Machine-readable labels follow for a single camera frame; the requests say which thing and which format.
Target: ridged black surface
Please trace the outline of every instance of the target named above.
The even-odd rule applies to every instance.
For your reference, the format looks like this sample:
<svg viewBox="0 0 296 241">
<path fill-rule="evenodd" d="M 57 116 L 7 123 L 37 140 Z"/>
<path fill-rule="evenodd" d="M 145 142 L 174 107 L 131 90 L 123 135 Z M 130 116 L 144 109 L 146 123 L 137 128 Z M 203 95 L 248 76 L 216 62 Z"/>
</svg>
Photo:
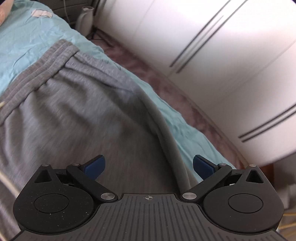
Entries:
<svg viewBox="0 0 296 241">
<path fill-rule="evenodd" d="M 15 241 L 280 241 L 275 231 L 240 235 L 224 231 L 202 214 L 196 204 L 184 203 L 173 194 L 124 194 L 114 203 L 102 204 L 95 216 L 74 231 L 59 235 L 22 232 Z"/>
</svg>

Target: circular pad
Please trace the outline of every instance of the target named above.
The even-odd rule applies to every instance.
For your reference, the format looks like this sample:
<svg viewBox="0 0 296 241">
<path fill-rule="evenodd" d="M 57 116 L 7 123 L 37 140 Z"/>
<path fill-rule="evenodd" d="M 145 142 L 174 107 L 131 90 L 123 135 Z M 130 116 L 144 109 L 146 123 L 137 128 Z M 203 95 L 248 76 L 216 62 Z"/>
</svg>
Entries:
<svg viewBox="0 0 296 241">
<path fill-rule="evenodd" d="M 228 199 L 228 204 L 240 213 L 254 213 L 259 211 L 263 206 L 260 198 L 246 193 L 233 195 Z"/>
<path fill-rule="evenodd" d="M 69 199 L 61 194 L 46 194 L 37 198 L 35 208 L 43 213 L 57 213 L 64 210 L 69 204 Z"/>
</svg>

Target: crosshair marking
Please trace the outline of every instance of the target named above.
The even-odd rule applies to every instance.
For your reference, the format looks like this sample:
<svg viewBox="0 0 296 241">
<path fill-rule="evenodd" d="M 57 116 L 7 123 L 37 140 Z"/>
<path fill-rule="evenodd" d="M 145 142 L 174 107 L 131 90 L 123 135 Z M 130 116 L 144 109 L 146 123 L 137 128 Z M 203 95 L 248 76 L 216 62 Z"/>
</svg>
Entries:
<svg viewBox="0 0 296 241">
<path fill-rule="evenodd" d="M 154 198 L 154 197 L 151 197 L 151 196 L 147 196 L 147 197 L 145 197 L 145 199 L 148 200 L 148 201 L 152 200 L 153 198 Z"/>
</svg>

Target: nightstand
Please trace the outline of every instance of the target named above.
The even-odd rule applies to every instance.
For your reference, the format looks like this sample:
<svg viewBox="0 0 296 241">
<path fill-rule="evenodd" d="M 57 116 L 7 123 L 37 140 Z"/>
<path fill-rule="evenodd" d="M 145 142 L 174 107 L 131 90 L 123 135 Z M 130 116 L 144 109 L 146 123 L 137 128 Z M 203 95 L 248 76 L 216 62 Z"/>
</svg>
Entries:
<svg viewBox="0 0 296 241">
<path fill-rule="evenodd" d="M 76 22 L 82 7 L 91 6 L 92 1 L 93 0 L 65 0 L 70 25 Z M 39 0 L 39 2 L 51 8 L 56 15 L 67 21 L 63 0 Z"/>
</svg>

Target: pillow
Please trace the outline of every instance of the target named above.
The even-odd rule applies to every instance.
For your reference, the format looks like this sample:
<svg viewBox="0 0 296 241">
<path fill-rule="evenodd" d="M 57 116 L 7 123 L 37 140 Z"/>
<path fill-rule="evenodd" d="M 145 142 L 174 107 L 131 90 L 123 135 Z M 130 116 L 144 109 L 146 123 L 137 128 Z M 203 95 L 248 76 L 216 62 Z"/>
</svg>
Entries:
<svg viewBox="0 0 296 241">
<path fill-rule="evenodd" d="M 13 5 L 13 0 L 0 0 L 0 25 L 4 22 L 5 18 L 10 13 L 11 7 Z"/>
</svg>

